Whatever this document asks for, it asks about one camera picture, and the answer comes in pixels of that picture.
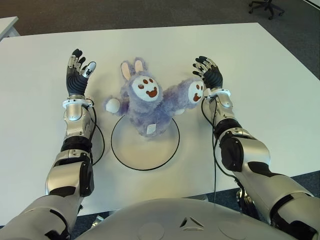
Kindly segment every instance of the bunny ear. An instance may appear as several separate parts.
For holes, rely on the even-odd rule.
[[[132,65],[128,61],[124,61],[121,63],[121,73],[123,77],[129,81],[132,75],[135,74],[135,70],[133,69]]]
[[[141,57],[135,58],[134,69],[136,73],[148,70],[145,61]]]

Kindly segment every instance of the white table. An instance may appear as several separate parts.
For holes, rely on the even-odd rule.
[[[6,37],[18,37],[20,34],[14,24],[18,21],[17,16],[0,18],[0,41]]]
[[[44,194],[65,133],[61,103],[67,97],[66,65],[75,48],[97,62],[86,94],[95,99],[107,141],[107,153],[94,167],[95,190],[84,199],[81,215],[213,191],[212,133],[200,106],[175,117],[181,141],[166,165],[137,171],[122,165],[110,151],[111,131],[119,118],[104,112],[102,102],[120,91],[120,63],[135,56],[145,58],[164,89],[192,75],[195,57],[211,57],[231,91],[238,121],[269,148],[270,169],[289,176],[320,169],[320,82],[258,23],[6,38],[0,43],[0,225]],[[96,158],[99,140],[97,134]],[[217,171],[218,191],[235,187]]]

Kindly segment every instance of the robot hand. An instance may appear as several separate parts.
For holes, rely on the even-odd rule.
[[[222,88],[223,77],[214,61],[205,56],[199,56],[195,61],[197,63],[194,63],[193,66],[198,69],[198,71],[193,71],[192,73],[201,77],[207,88]]]
[[[68,62],[66,71],[66,88],[69,96],[85,95],[88,79],[96,68],[96,63],[91,61],[88,65],[84,66],[82,70],[80,70],[82,64],[86,60],[84,56],[80,58],[81,55],[81,50],[74,50]]]

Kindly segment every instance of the floor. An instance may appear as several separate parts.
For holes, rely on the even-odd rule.
[[[73,31],[258,22],[320,78],[320,11],[302,0],[274,0],[283,16],[262,9],[249,14],[249,0],[1,0],[0,18],[18,16],[21,35]],[[319,197],[320,171],[294,179]],[[239,210],[237,189],[217,193],[216,202]],[[80,216],[72,239],[90,228],[96,214]]]

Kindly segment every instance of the fabric tag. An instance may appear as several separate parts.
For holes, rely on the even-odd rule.
[[[156,131],[157,124],[150,124],[146,127],[146,134],[153,134]]]

